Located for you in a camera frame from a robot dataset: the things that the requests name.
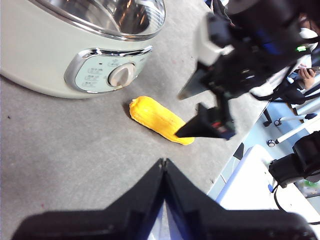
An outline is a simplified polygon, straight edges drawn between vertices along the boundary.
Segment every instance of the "white shirt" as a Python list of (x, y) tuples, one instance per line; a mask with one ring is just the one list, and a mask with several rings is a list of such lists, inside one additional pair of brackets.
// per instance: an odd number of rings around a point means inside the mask
[[(318, 35), (316, 34), (316, 32), (308, 28), (301, 28), (300, 36), (304, 39), (311, 39), (311, 38), (317, 37)], [(312, 43), (312, 44), (308, 44), (308, 47), (310, 48), (311, 51), (313, 51), (317, 47), (317, 45), (318, 43)], [(308, 54), (299, 58), (293, 70), (296, 70), (298, 66), (300, 66), (300, 64), (304, 64), (306, 65), (307, 68), (311, 68), (312, 66), (311, 55)], [(258, 96), (266, 96), (266, 95), (272, 94), (273, 89), (275, 89), (281, 83), (281, 80), (285, 77), (285, 74), (287, 73), (288, 69), (289, 67), (287, 66), (284, 69), (278, 71), (277, 73), (272, 75), (269, 79), (267, 79), (265, 84), (251, 89), (251, 92)]]

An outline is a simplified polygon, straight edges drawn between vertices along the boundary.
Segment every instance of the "phone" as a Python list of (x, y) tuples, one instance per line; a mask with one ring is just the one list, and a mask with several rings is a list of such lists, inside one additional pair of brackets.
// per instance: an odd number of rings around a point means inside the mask
[[(310, 71), (309, 71), (310, 69), (312, 69), (315, 73), (320, 72), (320, 66), (308, 67), (307, 68), (308, 73), (310, 73)], [(298, 74), (299, 73), (299, 69), (296, 69), (294, 72)]]
[(313, 66), (313, 67), (307, 68), (307, 70), (310, 70), (310, 69), (312, 69), (316, 73), (320, 71), (320, 66)]

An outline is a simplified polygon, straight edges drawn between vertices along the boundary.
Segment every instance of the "green light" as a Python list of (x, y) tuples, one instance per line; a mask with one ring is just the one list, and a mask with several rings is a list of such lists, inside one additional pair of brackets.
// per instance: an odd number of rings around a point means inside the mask
[(306, 51), (307, 48), (306, 48), (306, 46), (298, 46), (298, 47), (296, 48), (296, 50), (297, 50), (298, 52), (302, 52), (302, 51)]

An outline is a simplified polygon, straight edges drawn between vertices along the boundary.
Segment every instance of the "blue floor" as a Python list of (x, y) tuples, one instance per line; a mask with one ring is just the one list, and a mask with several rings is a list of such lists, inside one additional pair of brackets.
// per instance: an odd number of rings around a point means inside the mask
[[(292, 110), (284, 103), (271, 103), (267, 107), (269, 114), (272, 118), (272, 121), (277, 120), (281, 117), (294, 116)], [(288, 138), (287, 140), (276, 144), (275, 147), (269, 147), (267, 141), (272, 139), (276, 140), (278, 137), (289, 132), (290, 130), (296, 128), (300, 125), (300, 121), (286, 121), (283, 122), (280, 126), (275, 126), (273, 123), (270, 126), (265, 127), (263, 123), (266, 121), (266, 117), (262, 115), (258, 121), (255, 123), (248, 136), (244, 140), (244, 153), (254, 145), (261, 145), (264, 147), (269, 154), (274, 159), (280, 159), (285, 155), (291, 154), (293, 152), (292, 146), (300, 138), (308, 135), (309, 133), (306, 130), (302, 130), (294, 136)], [(207, 193), (212, 199), (217, 199), (219, 193), (225, 186), (226, 182), (230, 178), (234, 169), (237, 167), (240, 160), (235, 157), (232, 157), (229, 162), (224, 167), (221, 175), (214, 181), (214, 184), (211, 190)], [(320, 213), (320, 197), (308, 198), (309, 202), (314, 206), (314, 208)]]

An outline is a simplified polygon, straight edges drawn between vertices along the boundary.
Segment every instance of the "hand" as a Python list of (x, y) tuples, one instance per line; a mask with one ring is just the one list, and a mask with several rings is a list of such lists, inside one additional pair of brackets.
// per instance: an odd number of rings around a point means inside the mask
[(315, 83), (316, 73), (312, 69), (309, 69), (309, 72), (308, 72), (306, 68), (300, 68), (299, 75), (304, 82), (306, 90), (310, 89)]

